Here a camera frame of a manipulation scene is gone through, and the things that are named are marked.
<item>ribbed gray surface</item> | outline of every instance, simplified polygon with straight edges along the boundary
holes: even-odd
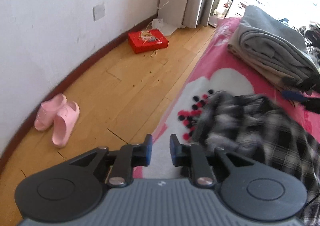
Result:
[[[188,179],[136,179],[112,189],[101,204],[82,218],[65,223],[30,219],[21,226],[301,226],[298,220],[281,223],[247,221],[228,211],[211,190],[198,189]]]

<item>electrical socket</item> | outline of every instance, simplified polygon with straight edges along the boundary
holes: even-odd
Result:
[[[100,18],[103,18],[106,15],[106,9],[104,3],[97,5],[93,8],[93,21],[97,21]]]

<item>pink clog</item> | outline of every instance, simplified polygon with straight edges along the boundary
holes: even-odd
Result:
[[[57,111],[66,103],[67,98],[62,93],[57,94],[51,100],[42,102],[35,120],[35,128],[39,131],[49,128]]]
[[[78,104],[68,101],[54,117],[54,129],[52,142],[59,148],[63,148],[71,135],[80,114]]]

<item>pink blanket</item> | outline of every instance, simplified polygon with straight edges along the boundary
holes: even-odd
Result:
[[[208,48],[186,80],[177,98],[162,116],[153,132],[151,165],[138,167],[135,178],[177,178],[180,169],[171,162],[169,137],[176,134],[180,143],[185,143],[184,135],[189,130],[178,120],[178,112],[190,110],[194,95],[208,94],[209,89],[224,90],[234,96],[264,94],[278,103],[287,113],[301,124],[305,130],[320,140],[320,116],[305,111],[301,106],[295,108],[281,97],[281,93],[263,76],[227,51],[228,40],[236,30],[240,18],[220,19]]]

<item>patterned black and white fabric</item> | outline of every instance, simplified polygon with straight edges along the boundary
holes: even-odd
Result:
[[[207,150],[224,147],[295,176],[307,188],[307,202],[320,191],[319,143],[263,95],[214,93],[191,141]],[[301,219],[306,225],[320,225],[319,200],[304,209]]]

